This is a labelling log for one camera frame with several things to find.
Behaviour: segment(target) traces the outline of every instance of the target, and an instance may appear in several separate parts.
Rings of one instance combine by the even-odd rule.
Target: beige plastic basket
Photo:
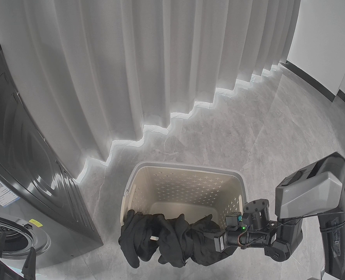
[[[189,223],[212,214],[222,229],[225,216],[242,212],[247,188],[241,174],[206,166],[141,162],[131,173],[123,194],[121,225],[128,210],[164,214],[166,219],[185,215]]]

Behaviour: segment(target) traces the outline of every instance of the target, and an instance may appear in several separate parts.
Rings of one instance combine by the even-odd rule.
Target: white curtain
[[[286,60],[300,0],[0,0],[0,44],[68,171]]]

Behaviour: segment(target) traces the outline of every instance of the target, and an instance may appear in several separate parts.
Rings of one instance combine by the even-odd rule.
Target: marble floor
[[[273,66],[250,87],[217,95],[212,109],[195,108],[189,119],[172,119],[167,135],[148,132],[141,147],[117,148],[108,167],[90,166],[80,183],[88,211],[104,246],[82,257],[40,269],[37,279],[296,279],[320,278],[323,248],[317,218],[304,220],[304,239],[283,263],[263,250],[236,250],[212,266],[189,259],[184,268],[157,262],[158,252],[138,269],[126,262],[118,245],[119,213],[131,171],[140,161],[166,161],[240,171],[248,200],[268,198],[274,212],[274,188],[300,167],[331,152],[345,156],[345,103],[331,103],[282,66]]]

